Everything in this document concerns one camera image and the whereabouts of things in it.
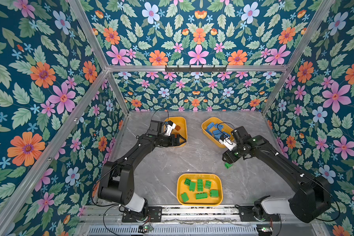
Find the green long brick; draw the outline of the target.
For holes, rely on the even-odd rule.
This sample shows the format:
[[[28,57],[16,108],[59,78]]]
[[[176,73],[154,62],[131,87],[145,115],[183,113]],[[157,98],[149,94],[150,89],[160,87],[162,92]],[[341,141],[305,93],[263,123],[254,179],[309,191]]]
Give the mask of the green long brick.
[[[203,192],[204,191],[204,184],[202,179],[197,180],[197,191]]]
[[[208,194],[207,193],[197,193],[195,195],[196,200],[201,200],[201,199],[206,199],[208,198]]]

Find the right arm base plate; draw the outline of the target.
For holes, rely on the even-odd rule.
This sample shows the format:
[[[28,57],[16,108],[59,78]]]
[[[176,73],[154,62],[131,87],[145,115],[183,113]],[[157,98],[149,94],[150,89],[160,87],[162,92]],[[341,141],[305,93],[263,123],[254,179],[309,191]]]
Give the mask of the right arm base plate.
[[[281,218],[278,214],[266,214],[262,213],[258,215],[255,210],[254,206],[251,205],[235,205],[235,208],[239,211],[239,216],[241,221],[243,222],[251,222],[251,221],[258,221],[258,222],[280,222]]]

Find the green cube brick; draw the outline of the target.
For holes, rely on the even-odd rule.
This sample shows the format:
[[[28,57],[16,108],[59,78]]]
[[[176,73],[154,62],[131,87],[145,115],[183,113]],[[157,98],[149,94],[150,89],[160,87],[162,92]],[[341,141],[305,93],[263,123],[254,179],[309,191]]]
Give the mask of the green cube brick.
[[[210,191],[210,197],[211,198],[218,198],[219,197],[219,191],[218,190],[211,190]]]
[[[233,166],[232,164],[225,163],[225,167],[226,167],[227,169],[231,168],[232,166]]]

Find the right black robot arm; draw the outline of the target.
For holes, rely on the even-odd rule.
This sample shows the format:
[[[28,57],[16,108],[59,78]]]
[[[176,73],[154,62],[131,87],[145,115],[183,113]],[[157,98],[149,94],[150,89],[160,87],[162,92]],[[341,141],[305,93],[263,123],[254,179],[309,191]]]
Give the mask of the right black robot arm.
[[[253,214],[258,220],[269,215],[293,215],[304,223],[318,219],[331,208],[330,183],[324,177],[315,177],[306,170],[290,162],[263,136],[252,137],[244,127],[238,127],[220,136],[220,143],[227,151],[222,160],[234,164],[240,159],[257,158],[269,166],[293,190],[292,197],[275,198],[269,195],[254,202]]]

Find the green small brick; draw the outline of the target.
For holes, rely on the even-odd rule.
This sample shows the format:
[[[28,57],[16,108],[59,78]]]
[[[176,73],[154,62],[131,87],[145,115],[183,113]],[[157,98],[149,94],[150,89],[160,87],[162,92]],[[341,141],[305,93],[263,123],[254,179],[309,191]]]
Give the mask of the green small brick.
[[[181,194],[181,198],[182,198],[183,203],[186,203],[189,201],[189,196],[187,193]]]
[[[186,186],[190,186],[191,180],[190,179],[185,179],[184,184]]]

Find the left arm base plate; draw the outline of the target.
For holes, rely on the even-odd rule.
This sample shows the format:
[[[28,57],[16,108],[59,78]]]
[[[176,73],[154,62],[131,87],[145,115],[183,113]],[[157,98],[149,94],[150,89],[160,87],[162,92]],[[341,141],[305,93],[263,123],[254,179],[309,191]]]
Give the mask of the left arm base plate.
[[[163,207],[146,206],[141,212],[135,212],[125,209],[122,217],[122,223],[158,223],[161,222]]]

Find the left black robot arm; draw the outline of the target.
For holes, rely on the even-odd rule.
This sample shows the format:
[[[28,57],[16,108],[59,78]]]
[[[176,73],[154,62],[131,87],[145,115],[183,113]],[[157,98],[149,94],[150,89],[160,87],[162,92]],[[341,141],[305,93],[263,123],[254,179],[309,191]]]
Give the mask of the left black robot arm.
[[[179,147],[187,142],[180,134],[143,134],[121,158],[106,162],[98,184],[98,199],[113,202],[132,212],[146,210],[147,201],[135,193],[134,171],[155,148]]]

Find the blue long brick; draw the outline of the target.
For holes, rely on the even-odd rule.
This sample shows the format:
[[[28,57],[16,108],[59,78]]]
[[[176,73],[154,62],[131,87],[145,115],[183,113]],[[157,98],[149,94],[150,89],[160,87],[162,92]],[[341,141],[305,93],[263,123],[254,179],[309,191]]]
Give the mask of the blue long brick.
[[[223,127],[224,127],[224,126],[223,126],[222,124],[217,124],[217,125],[216,125],[216,128],[217,128],[218,130],[222,130]]]
[[[207,130],[211,130],[214,127],[214,123],[211,122],[208,126],[207,126]]]
[[[214,130],[213,131],[213,135],[217,136],[217,135],[222,135],[222,132],[220,130]]]

